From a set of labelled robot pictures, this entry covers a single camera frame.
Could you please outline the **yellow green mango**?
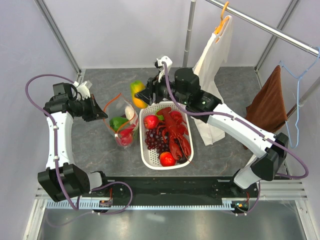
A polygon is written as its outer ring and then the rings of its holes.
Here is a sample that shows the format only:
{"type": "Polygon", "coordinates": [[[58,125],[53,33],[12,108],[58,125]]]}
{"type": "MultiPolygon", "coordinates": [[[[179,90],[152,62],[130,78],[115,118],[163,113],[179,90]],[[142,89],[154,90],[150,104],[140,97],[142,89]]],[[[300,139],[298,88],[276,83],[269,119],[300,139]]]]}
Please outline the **yellow green mango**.
{"type": "Polygon", "coordinates": [[[131,93],[132,102],[139,109],[145,109],[148,106],[147,103],[135,97],[136,93],[144,89],[145,89],[145,85],[140,80],[136,80],[130,84],[130,93],[131,93]]]}

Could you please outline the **green bell pepper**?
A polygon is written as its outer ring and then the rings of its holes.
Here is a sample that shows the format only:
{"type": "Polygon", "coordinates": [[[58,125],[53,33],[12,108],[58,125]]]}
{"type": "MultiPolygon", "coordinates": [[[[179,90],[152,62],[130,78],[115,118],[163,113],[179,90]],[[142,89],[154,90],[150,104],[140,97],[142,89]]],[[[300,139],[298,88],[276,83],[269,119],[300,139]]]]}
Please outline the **green bell pepper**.
{"type": "Polygon", "coordinates": [[[113,129],[115,132],[117,132],[119,130],[119,128],[123,124],[125,124],[127,121],[128,121],[128,119],[126,117],[117,116],[117,117],[113,117],[109,121],[109,125],[110,125],[111,129],[113,129]]]}

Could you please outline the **white radish with leaves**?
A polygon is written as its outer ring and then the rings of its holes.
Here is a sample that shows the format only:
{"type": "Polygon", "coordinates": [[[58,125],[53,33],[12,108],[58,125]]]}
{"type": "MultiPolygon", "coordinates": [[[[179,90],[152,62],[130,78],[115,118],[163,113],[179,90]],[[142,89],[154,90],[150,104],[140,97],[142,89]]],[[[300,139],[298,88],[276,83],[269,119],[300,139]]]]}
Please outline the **white radish with leaves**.
{"type": "Polygon", "coordinates": [[[131,105],[127,105],[124,109],[125,117],[129,120],[129,126],[133,127],[133,131],[136,131],[139,127],[138,114],[131,105]]]}

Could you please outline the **clear zip top bag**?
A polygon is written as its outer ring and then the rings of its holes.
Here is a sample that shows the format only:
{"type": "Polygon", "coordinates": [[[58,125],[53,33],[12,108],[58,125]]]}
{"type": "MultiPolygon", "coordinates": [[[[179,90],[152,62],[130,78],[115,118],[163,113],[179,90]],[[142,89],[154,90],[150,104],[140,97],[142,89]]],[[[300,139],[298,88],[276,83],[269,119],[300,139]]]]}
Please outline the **clear zip top bag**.
{"type": "Polygon", "coordinates": [[[103,121],[115,142],[122,148],[131,146],[139,129],[139,117],[132,104],[120,93],[103,111],[108,116],[103,121]]]}

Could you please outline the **red chili pepper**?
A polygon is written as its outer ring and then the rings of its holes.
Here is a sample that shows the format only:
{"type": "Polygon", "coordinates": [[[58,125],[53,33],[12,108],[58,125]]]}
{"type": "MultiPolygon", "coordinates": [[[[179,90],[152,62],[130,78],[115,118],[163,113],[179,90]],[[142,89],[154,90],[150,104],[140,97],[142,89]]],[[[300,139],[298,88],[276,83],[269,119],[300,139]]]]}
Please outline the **red chili pepper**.
{"type": "Polygon", "coordinates": [[[126,137],[127,135],[130,135],[132,133],[132,131],[134,130],[133,127],[128,127],[126,129],[123,129],[119,132],[119,135],[121,137],[126,137]]]}

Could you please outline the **red apple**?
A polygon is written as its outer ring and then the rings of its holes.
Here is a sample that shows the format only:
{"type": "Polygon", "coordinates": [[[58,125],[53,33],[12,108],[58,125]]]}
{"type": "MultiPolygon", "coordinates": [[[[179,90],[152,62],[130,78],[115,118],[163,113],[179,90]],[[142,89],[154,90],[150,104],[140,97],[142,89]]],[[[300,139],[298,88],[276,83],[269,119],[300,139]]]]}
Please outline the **red apple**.
{"type": "Polygon", "coordinates": [[[133,140],[134,140],[134,138],[131,134],[128,134],[125,136],[119,135],[117,138],[118,144],[122,147],[127,147],[127,146],[131,145],[133,140]]]}

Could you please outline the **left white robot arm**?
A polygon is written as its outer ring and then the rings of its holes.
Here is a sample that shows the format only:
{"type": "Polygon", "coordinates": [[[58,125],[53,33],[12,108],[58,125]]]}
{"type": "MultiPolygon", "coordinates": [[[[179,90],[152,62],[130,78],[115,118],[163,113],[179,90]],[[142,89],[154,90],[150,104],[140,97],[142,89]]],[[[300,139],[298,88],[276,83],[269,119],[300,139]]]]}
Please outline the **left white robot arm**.
{"type": "Polygon", "coordinates": [[[103,173],[86,173],[76,166],[72,151],[72,125],[75,117],[86,122],[103,120],[108,115],[91,95],[83,100],[71,100],[67,95],[56,95],[44,106],[49,116],[49,154],[45,171],[38,173],[42,188],[55,202],[88,194],[91,190],[99,197],[106,196],[110,185],[103,173]]]}

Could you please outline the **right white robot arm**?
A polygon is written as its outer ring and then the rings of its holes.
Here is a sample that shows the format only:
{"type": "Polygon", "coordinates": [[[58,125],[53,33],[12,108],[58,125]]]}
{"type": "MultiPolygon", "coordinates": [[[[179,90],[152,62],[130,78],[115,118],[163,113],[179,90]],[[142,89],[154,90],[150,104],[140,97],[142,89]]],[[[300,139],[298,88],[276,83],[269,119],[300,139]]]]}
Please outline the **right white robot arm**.
{"type": "Polygon", "coordinates": [[[265,131],[236,114],[219,98],[202,90],[199,77],[190,68],[178,69],[169,83],[161,74],[149,78],[145,89],[134,93],[134,97],[148,105],[163,99],[177,101],[192,117],[223,130],[251,150],[255,161],[237,171],[229,184],[235,197],[242,196],[259,180],[272,181],[287,156],[287,135],[265,131]]]}

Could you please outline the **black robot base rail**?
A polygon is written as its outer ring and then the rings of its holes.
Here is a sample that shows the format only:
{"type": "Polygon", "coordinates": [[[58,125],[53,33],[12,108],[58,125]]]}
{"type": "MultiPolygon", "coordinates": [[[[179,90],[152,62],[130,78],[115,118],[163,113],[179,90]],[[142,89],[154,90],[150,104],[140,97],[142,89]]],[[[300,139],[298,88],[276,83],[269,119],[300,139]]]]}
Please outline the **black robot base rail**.
{"type": "Polygon", "coordinates": [[[131,206],[220,205],[222,199],[258,196],[257,184],[241,189],[230,176],[117,176],[104,177],[103,184],[124,182],[133,192],[131,206]]]}

